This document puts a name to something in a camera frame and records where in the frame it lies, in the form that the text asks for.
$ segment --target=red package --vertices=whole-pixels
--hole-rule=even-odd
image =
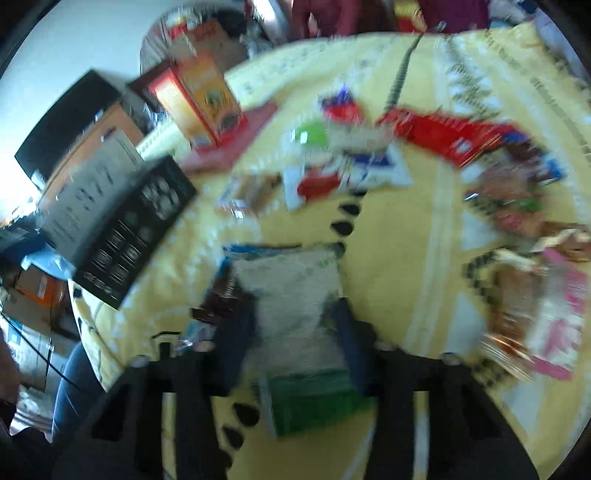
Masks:
[[[431,150],[464,167],[485,150],[498,148],[510,125],[470,121],[436,112],[420,115],[403,108],[392,108],[376,125],[392,125],[394,133],[419,147]]]
[[[323,99],[320,104],[324,116],[331,122],[360,125],[365,120],[361,107],[347,87],[341,88],[337,95]]]

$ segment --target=red cloth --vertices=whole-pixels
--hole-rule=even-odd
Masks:
[[[178,163],[182,171],[193,175],[231,170],[277,109],[277,104],[271,100],[260,107],[246,110],[245,121],[233,138],[218,147],[193,149],[187,158]]]
[[[308,19],[314,17],[321,37],[394,30],[381,0],[294,0],[293,34],[310,38]]]

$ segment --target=red clothing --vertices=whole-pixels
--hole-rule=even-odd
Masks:
[[[292,18],[296,39],[310,38],[308,19],[314,17],[321,37],[394,30],[381,0],[294,0]]]

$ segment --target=cardboard box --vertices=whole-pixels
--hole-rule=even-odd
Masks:
[[[50,359],[52,351],[50,338],[41,335],[39,332],[36,332],[13,319],[11,319],[11,322],[18,331],[10,326],[4,318],[0,317],[0,327],[6,338],[8,347],[10,348],[12,358],[14,358],[14,361],[18,364],[22,376],[22,383],[26,386],[44,391],[47,382],[48,365],[46,361],[43,360],[25,340],[23,340],[21,333],[35,346],[39,353],[47,359]]]
[[[137,165],[143,163],[125,134],[117,131],[80,167],[41,226],[62,257],[78,266],[89,247],[88,237],[103,221],[113,199],[128,188]]]
[[[4,315],[40,335],[51,336],[50,307],[37,303],[14,288],[9,288],[8,294],[8,298],[2,302]]]
[[[215,18],[197,25],[194,29],[186,32],[186,35],[194,41],[201,40],[229,40],[228,34]]]
[[[197,194],[172,157],[141,165],[95,228],[74,282],[117,309],[150,256]]]
[[[171,67],[150,89],[193,146],[219,145],[243,120],[240,105],[210,54]]]
[[[238,40],[199,40],[188,34],[177,37],[168,48],[168,57],[186,61],[192,57],[210,54],[220,72],[224,73],[248,59],[246,48]]]

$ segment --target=black monitor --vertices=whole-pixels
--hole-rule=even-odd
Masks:
[[[54,103],[14,155],[31,178],[36,170],[47,181],[60,159],[95,115],[107,110],[121,93],[90,70]]]

